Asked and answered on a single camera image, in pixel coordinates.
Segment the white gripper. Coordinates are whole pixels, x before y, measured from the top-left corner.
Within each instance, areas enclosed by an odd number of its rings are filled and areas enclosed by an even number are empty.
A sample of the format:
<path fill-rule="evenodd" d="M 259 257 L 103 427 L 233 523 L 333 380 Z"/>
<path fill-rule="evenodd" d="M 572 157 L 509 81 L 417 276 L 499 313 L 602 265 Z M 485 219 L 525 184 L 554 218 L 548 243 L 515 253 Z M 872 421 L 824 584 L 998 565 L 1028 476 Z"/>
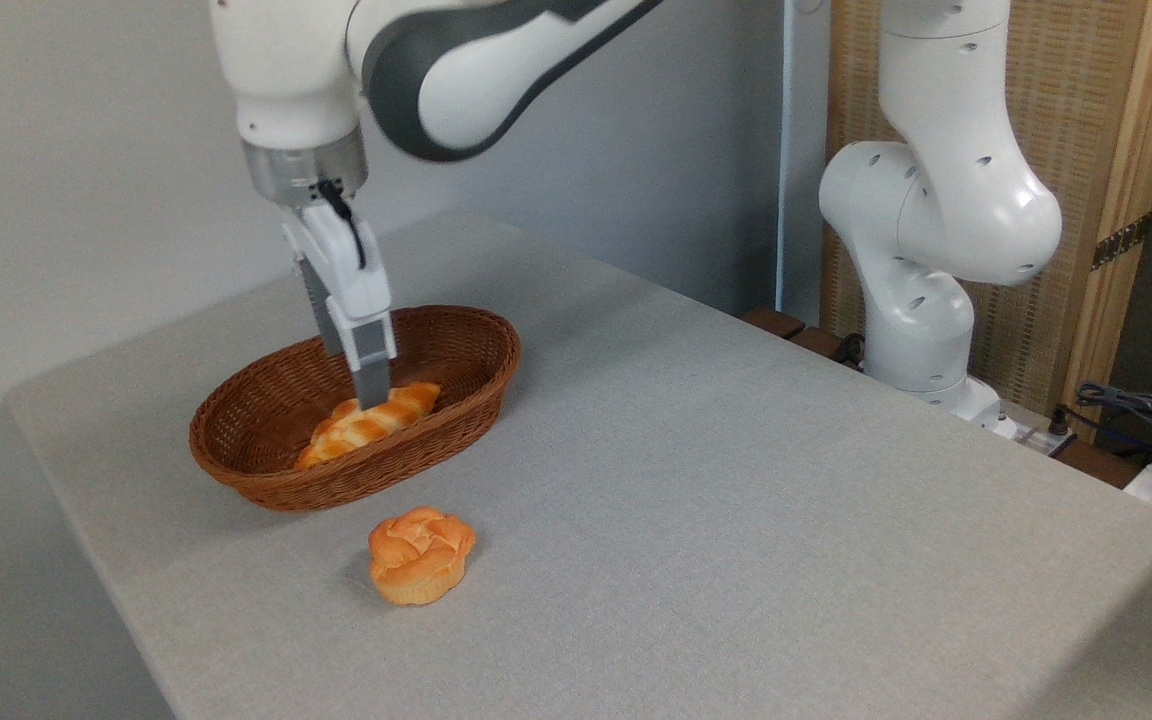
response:
<path fill-rule="evenodd" d="M 396 357 L 392 291 L 379 243 L 367 223 L 329 204 L 287 213 L 303 286 L 326 355 L 344 354 L 361 409 L 384 404 Z"/>

